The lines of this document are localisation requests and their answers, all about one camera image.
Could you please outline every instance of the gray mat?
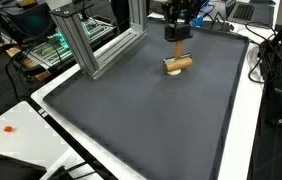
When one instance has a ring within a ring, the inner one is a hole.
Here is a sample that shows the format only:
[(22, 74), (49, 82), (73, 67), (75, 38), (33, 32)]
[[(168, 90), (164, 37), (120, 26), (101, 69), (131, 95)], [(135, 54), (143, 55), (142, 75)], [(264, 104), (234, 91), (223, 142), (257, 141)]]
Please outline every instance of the gray mat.
[(184, 52), (194, 66), (172, 77), (162, 59), (174, 44), (151, 21), (148, 36), (101, 79), (77, 73), (44, 100), (149, 179), (215, 179), (247, 45), (193, 29)]

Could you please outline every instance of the red object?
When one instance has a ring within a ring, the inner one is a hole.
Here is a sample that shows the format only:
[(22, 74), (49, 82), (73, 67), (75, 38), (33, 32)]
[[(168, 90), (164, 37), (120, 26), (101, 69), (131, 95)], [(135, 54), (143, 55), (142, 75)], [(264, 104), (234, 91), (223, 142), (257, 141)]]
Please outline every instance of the red object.
[(11, 126), (6, 126), (5, 128), (4, 128), (4, 131), (5, 132), (11, 132), (13, 130), (13, 128), (11, 127)]

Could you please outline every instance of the white table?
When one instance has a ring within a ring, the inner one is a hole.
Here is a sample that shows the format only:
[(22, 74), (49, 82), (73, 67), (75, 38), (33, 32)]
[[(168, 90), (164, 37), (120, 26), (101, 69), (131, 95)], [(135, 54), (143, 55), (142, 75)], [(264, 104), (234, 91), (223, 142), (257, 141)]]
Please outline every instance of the white table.
[[(4, 132), (5, 126), (12, 126), (12, 132)], [(47, 173), (45, 180), (60, 166), (65, 169), (84, 160), (55, 132), (54, 129), (26, 102), (21, 102), (0, 116), (0, 154), (21, 161), (43, 166)], [(93, 172), (84, 165), (72, 172), (78, 177)], [(102, 179), (93, 174), (85, 179)]]
[[(276, 1), (274, 24), (278, 13), (280, 0)], [(248, 36), (250, 39), (261, 42), (262, 39), (245, 30), (240, 24), (232, 23), (234, 32)], [(271, 30), (251, 27), (255, 32), (269, 37)], [(247, 178), (252, 146), (258, 120), (259, 108), (262, 98), (262, 85), (255, 84), (248, 79), (248, 72), (255, 65), (258, 49), (250, 44), (240, 77), (234, 108), (231, 115), (228, 135), (225, 143), (219, 180), (244, 180)], [(62, 82), (80, 70), (78, 65), (73, 66), (56, 79), (36, 91), (31, 98), (38, 103), (50, 116), (62, 127), (74, 136), (95, 158), (108, 168), (117, 178), (121, 179), (145, 179), (122, 161), (101, 147), (92, 138), (72, 125), (55, 110), (49, 107), (43, 98)]]

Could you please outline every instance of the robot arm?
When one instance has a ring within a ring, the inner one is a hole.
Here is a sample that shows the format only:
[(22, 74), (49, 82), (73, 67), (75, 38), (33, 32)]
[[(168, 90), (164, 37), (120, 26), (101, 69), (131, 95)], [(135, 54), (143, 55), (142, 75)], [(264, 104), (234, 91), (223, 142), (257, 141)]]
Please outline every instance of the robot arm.
[[(206, 0), (168, 0), (162, 3), (166, 22), (165, 39), (169, 42), (182, 41), (191, 38), (190, 21), (197, 17), (201, 6)], [(184, 23), (179, 24), (180, 13), (184, 14)]]

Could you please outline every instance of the wooden cylinder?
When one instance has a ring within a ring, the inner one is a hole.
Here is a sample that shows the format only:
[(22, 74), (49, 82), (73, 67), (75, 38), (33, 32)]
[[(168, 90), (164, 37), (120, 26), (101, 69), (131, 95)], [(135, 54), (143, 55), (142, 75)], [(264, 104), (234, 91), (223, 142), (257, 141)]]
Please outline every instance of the wooden cylinder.
[(179, 59), (172, 62), (166, 62), (165, 63), (165, 71), (171, 72), (178, 69), (184, 69), (186, 67), (189, 67), (193, 64), (192, 59), (190, 57)]
[(174, 57), (177, 59), (182, 56), (182, 44), (182, 41), (175, 42)]

